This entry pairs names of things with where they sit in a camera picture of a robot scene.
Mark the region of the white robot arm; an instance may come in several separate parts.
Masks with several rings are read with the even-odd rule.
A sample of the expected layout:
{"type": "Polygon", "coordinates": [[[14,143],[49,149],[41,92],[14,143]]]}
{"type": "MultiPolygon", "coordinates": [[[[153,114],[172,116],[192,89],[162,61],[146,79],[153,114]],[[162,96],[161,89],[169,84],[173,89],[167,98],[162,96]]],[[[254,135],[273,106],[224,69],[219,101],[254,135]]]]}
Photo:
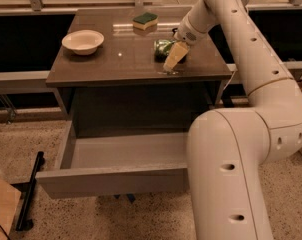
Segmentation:
{"type": "Polygon", "coordinates": [[[246,12],[248,0],[199,0],[176,40],[222,28],[246,108],[209,110],[192,123],[187,167],[197,240],[273,240],[258,168],[302,148],[302,91],[246,12]]]}

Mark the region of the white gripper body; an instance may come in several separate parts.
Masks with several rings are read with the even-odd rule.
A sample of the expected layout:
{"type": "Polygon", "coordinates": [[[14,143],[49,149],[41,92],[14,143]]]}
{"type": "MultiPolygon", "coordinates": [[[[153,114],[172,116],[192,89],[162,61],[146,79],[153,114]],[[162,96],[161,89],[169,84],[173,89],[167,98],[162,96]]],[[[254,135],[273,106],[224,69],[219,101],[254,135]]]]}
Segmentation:
{"type": "Polygon", "coordinates": [[[186,15],[180,22],[174,38],[177,41],[183,41],[189,46],[193,46],[201,41],[206,33],[207,28],[205,25],[199,23],[198,20],[193,20],[190,15],[186,15]]]}

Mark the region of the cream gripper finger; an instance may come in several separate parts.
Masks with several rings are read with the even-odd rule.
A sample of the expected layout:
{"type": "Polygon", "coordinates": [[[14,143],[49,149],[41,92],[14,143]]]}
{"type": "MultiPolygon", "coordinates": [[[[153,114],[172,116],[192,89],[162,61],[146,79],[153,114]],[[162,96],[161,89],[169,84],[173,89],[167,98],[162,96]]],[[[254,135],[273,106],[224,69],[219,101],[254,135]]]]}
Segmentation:
{"type": "Polygon", "coordinates": [[[165,72],[172,72],[174,67],[188,54],[190,48],[186,42],[175,42],[163,65],[165,72]]]}

